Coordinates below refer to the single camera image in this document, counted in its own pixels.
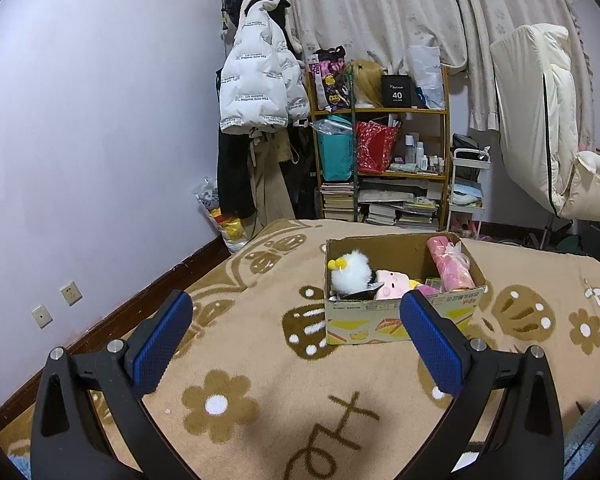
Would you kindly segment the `pink plastic bundle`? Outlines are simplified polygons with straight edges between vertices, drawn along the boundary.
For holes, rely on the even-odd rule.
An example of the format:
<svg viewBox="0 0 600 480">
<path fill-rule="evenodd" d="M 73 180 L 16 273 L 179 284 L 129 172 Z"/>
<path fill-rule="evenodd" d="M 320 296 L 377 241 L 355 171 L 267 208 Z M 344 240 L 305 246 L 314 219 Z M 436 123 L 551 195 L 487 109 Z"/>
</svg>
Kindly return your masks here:
<svg viewBox="0 0 600 480">
<path fill-rule="evenodd" d="M 460 292 L 475 287 L 470 274 L 470 260 L 459 240 L 453 242 L 449 237 L 439 235 L 429 237 L 426 245 L 437 267 L 444 292 Z"/>
</svg>

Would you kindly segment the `white fluffy plush toy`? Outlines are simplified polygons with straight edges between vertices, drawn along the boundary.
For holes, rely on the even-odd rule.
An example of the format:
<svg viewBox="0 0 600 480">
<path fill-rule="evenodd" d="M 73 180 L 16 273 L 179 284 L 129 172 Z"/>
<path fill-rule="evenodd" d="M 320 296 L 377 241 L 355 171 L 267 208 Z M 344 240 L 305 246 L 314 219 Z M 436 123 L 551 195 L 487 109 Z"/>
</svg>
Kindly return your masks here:
<svg viewBox="0 0 600 480">
<path fill-rule="evenodd" d="M 359 250 L 329 260 L 327 270 L 330 291 L 338 299 L 373 299 L 384 284 Z"/>
</svg>

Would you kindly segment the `purple plush toy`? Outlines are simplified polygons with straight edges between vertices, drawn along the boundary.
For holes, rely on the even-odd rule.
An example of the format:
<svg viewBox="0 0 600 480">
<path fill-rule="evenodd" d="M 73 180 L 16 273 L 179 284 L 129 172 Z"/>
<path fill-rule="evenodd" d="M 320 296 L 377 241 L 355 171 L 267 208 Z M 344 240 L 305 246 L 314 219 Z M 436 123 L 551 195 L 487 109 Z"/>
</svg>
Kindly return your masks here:
<svg viewBox="0 0 600 480">
<path fill-rule="evenodd" d="M 437 293 L 438 293 L 437 289 L 435 289 L 429 285 L 418 285 L 416 287 L 416 290 L 418 292 L 421 292 L 426 297 L 434 296 L 434 295 L 437 295 Z"/>
</svg>

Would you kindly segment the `stack of books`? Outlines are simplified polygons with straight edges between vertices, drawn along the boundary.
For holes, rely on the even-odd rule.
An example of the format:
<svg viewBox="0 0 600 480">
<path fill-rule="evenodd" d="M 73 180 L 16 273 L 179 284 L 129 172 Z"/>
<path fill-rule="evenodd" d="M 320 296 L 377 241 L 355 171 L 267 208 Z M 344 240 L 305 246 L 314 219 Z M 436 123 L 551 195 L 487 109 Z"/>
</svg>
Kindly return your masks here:
<svg viewBox="0 0 600 480">
<path fill-rule="evenodd" d="M 442 219 L 443 183 L 426 179 L 360 177 L 320 187 L 325 219 L 436 232 Z"/>
</svg>

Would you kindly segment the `white rolling cart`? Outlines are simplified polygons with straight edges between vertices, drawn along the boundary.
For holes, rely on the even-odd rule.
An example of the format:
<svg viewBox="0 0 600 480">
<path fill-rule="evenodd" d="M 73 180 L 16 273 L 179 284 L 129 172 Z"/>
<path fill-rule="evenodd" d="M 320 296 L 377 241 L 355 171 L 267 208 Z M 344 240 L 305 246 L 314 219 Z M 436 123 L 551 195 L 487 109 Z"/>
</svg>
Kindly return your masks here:
<svg viewBox="0 0 600 480">
<path fill-rule="evenodd" d="M 445 229 L 478 240 L 486 211 L 480 174 L 491 169 L 490 148 L 457 148 L 451 158 Z"/>
</svg>

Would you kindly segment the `beige trench coat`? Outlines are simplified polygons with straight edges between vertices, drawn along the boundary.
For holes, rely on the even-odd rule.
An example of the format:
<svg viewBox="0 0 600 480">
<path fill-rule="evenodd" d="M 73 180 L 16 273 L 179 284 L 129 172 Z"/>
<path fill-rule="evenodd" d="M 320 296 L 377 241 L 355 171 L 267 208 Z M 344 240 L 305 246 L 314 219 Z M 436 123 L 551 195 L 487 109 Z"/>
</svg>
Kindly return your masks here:
<svg viewBox="0 0 600 480">
<path fill-rule="evenodd" d="M 249 172 L 256 212 L 247 219 L 247 228 L 252 235 L 275 220 L 296 218 L 283 170 L 280 169 L 282 162 L 290 162 L 291 159 L 286 129 L 264 134 L 251 143 Z"/>
</svg>

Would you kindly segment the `red patterned bag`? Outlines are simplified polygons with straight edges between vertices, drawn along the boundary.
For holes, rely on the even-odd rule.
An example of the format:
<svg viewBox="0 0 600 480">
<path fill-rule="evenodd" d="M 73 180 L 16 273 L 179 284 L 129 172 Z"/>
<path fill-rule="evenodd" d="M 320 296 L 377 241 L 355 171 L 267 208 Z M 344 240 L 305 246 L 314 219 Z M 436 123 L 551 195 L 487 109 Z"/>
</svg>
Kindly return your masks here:
<svg viewBox="0 0 600 480">
<path fill-rule="evenodd" d="M 358 122 L 356 132 L 356 166 L 366 174 L 382 174 L 392 161 L 399 129 L 378 122 Z"/>
</svg>

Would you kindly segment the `cream padded chair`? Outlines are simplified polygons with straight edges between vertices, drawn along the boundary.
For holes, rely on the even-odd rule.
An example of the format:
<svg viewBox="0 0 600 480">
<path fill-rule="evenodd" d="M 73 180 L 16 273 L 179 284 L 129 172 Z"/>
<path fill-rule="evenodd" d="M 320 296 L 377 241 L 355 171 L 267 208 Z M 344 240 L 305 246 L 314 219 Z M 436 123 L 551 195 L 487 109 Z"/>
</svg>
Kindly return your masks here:
<svg viewBox="0 0 600 480">
<path fill-rule="evenodd" d="M 600 155 L 583 147 L 565 27 L 522 25 L 490 45 L 509 177 L 544 209 L 600 222 Z"/>
</svg>

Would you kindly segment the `teal bag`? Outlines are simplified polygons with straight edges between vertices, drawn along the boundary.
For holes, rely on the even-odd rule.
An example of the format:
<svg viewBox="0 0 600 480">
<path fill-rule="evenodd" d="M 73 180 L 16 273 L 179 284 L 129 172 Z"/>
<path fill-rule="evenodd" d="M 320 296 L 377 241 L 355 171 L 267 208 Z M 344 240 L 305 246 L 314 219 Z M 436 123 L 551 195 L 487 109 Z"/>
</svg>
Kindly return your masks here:
<svg viewBox="0 0 600 480">
<path fill-rule="evenodd" d="M 312 124 L 317 135 L 323 177 L 327 182 L 347 181 L 353 171 L 353 128 L 346 119 L 328 115 Z"/>
</svg>

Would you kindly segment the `black box with 40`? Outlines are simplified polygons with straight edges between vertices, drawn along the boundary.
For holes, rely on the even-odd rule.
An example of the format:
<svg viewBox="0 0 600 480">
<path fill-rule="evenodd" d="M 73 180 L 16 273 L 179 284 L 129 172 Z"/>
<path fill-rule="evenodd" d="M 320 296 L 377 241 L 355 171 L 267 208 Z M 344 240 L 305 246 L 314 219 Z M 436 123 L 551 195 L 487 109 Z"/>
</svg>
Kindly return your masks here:
<svg viewBox="0 0 600 480">
<path fill-rule="evenodd" d="M 410 76 L 383 74 L 380 84 L 383 107 L 410 108 L 412 106 Z"/>
</svg>

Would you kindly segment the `clear plastic bag on shelf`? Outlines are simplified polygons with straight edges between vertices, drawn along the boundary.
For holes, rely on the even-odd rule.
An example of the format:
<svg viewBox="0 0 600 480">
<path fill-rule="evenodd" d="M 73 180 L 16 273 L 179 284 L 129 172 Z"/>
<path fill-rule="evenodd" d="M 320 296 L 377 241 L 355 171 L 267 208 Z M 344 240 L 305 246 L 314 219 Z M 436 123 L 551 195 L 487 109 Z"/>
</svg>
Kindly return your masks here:
<svg viewBox="0 0 600 480">
<path fill-rule="evenodd" d="M 430 110 L 445 108 L 445 94 L 438 47 L 414 44 L 408 47 L 412 62 L 412 78 L 419 88 L 426 107 Z"/>
</svg>

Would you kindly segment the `blonde wig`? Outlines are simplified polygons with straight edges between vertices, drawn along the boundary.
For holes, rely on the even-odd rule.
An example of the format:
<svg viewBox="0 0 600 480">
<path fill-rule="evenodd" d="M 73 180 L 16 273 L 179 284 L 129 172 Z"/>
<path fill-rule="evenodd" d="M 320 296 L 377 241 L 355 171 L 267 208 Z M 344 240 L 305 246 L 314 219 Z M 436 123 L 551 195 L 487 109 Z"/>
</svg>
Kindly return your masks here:
<svg viewBox="0 0 600 480">
<path fill-rule="evenodd" d="M 352 60 L 349 70 L 353 80 L 353 93 L 357 107 L 382 107 L 381 78 L 385 69 L 374 61 Z"/>
</svg>

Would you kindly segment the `black purple printed bag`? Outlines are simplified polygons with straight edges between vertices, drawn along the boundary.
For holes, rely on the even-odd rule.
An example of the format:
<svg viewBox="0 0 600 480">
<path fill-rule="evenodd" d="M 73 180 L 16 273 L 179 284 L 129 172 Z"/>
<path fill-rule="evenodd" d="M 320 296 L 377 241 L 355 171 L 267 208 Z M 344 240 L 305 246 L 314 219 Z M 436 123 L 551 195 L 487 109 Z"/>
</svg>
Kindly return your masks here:
<svg viewBox="0 0 600 480">
<path fill-rule="evenodd" d="M 320 49 L 308 57 L 319 110 L 342 110 L 350 107 L 350 88 L 346 49 L 343 46 Z"/>
</svg>

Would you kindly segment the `white wall socket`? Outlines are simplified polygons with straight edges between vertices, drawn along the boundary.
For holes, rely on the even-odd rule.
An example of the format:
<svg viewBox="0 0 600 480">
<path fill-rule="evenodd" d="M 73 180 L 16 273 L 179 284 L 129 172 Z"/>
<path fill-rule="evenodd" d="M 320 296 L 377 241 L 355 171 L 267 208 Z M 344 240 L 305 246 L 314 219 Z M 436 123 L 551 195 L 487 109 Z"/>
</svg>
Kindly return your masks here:
<svg viewBox="0 0 600 480">
<path fill-rule="evenodd" d="M 61 295 L 64 297 L 65 302 L 69 307 L 74 306 L 78 301 L 82 299 L 82 292 L 80 292 L 78 285 L 75 282 L 70 282 L 60 290 Z"/>
</svg>

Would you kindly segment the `snack bag by wall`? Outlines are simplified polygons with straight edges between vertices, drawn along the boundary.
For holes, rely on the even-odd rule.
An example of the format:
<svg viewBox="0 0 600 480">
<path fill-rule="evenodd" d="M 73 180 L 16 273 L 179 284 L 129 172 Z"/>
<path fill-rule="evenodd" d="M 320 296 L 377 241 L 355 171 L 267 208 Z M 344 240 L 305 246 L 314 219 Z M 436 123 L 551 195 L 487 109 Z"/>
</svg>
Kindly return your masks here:
<svg viewBox="0 0 600 480">
<path fill-rule="evenodd" d="M 194 195 L 231 254 L 239 252 L 251 240 L 252 229 L 245 220 L 221 208 L 218 184 L 215 178 L 204 178 L 195 188 Z"/>
</svg>

